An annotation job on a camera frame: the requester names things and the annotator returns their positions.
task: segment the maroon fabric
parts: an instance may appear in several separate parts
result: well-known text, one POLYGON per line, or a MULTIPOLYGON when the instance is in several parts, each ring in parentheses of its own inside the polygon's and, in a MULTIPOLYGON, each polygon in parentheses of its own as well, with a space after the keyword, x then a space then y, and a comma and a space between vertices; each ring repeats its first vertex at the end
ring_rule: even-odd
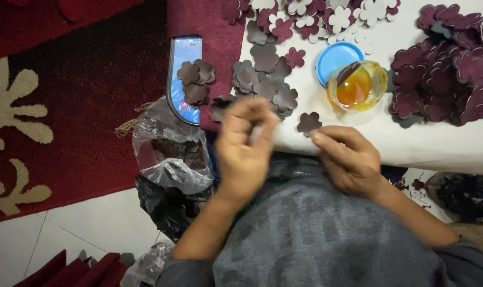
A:
POLYGON ((66 5, 66 1, 32 0, 10 4, 9 1, 0 0, 0 58, 108 18, 139 2, 81 0, 82 9, 78 10, 76 5, 66 5), (72 20, 76 22, 67 19, 66 15, 73 15, 72 20))
POLYGON ((228 95, 232 89, 233 64, 239 60, 245 24, 229 25, 222 19, 223 0, 168 0, 168 37, 199 34, 203 39, 203 60, 216 67, 210 85, 209 103, 200 107, 200 128, 218 131, 210 119, 211 99, 228 95))
POLYGON ((75 283, 75 287, 97 287, 102 284, 111 269, 119 264, 119 253, 108 253, 75 283))
POLYGON ((89 271, 89 266, 79 258, 73 260, 66 268, 45 282, 42 287, 72 287, 89 271))
POLYGON ((24 281, 13 287, 40 287, 66 267, 66 250, 59 252, 50 261, 24 281))
POLYGON ((28 169, 22 192, 46 185, 43 202, 19 204, 24 216, 135 186, 139 174, 130 134, 114 129, 135 119, 133 109, 165 94, 168 42, 165 2, 147 1, 88 27, 8 57, 10 84, 23 69, 33 70, 38 87, 13 107, 42 104, 45 117, 23 121, 47 125, 53 140, 41 144, 15 127, 0 129, 0 182, 9 196, 16 172, 10 159, 28 169))

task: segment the white tablecloth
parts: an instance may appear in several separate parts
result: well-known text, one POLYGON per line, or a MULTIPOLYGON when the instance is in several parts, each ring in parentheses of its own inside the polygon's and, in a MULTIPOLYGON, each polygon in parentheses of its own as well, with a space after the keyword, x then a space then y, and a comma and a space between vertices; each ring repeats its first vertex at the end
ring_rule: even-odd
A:
MULTIPOLYGON (((423 6, 449 6, 458 3, 464 15, 475 12, 483 14, 483 0, 401 1, 396 20, 391 23, 386 20, 378 21, 375 27, 363 28, 368 35, 375 38, 376 52, 366 55, 366 59, 379 62, 385 69, 390 68, 395 52, 422 42, 427 37, 416 27, 416 19, 423 6)), ((246 35, 245 30, 240 60, 250 59, 254 62, 250 54, 252 44, 246 40, 246 35)), ((370 111, 354 115, 336 114, 314 70, 317 57, 327 45, 325 40, 311 44, 308 40, 302 40, 296 32, 292 38, 276 45, 279 56, 287 54, 290 47, 304 49, 307 52, 304 57, 305 65, 296 67, 291 75, 285 78, 285 82, 298 91, 298 107, 276 129, 276 150, 302 154, 317 153, 312 141, 296 131, 300 115, 316 111, 320 114, 319 120, 324 126, 345 125, 358 129, 379 150, 382 164, 483 174, 483 120, 468 123, 463 127, 455 127, 449 123, 428 123, 415 124, 403 129, 392 121, 387 111, 391 93, 387 93, 370 111)))

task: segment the tiled floor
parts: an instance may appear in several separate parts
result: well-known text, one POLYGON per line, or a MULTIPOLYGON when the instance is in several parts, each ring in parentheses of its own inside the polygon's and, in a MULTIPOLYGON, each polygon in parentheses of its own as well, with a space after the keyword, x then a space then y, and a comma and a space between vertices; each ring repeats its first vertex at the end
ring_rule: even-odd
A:
MULTIPOLYGON (((406 185, 436 172, 411 168, 406 185)), ((404 193, 444 222, 451 219, 427 196, 410 185, 404 193)), ((62 249, 70 263, 85 250, 100 260, 108 252, 133 253, 139 258, 166 236, 139 207, 137 191, 130 189, 0 222, 0 287, 13 286, 31 275, 62 249)))

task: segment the red rug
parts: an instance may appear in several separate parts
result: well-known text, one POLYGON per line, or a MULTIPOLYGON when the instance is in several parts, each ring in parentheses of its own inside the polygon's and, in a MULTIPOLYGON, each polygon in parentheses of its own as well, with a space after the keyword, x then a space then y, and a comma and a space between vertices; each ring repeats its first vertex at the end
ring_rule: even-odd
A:
POLYGON ((113 131, 165 94, 165 22, 147 1, 0 59, 0 221, 134 187, 131 137, 113 131))

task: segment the black plastic bag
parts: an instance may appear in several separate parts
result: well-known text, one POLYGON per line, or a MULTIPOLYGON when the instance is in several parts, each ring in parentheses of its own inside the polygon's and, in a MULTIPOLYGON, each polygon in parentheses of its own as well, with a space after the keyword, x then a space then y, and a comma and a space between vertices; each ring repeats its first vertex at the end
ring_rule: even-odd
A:
POLYGON ((163 187, 142 175, 135 179, 140 207, 149 214, 153 223, 172 241, 177 242, 199 214, 198 203, 206 202, 210 189, 193 195, 184 195, 177 187, 163 187))
POLYGON ((483 176, 444 173, 436 197, 462 222, 483 222, 483 176))

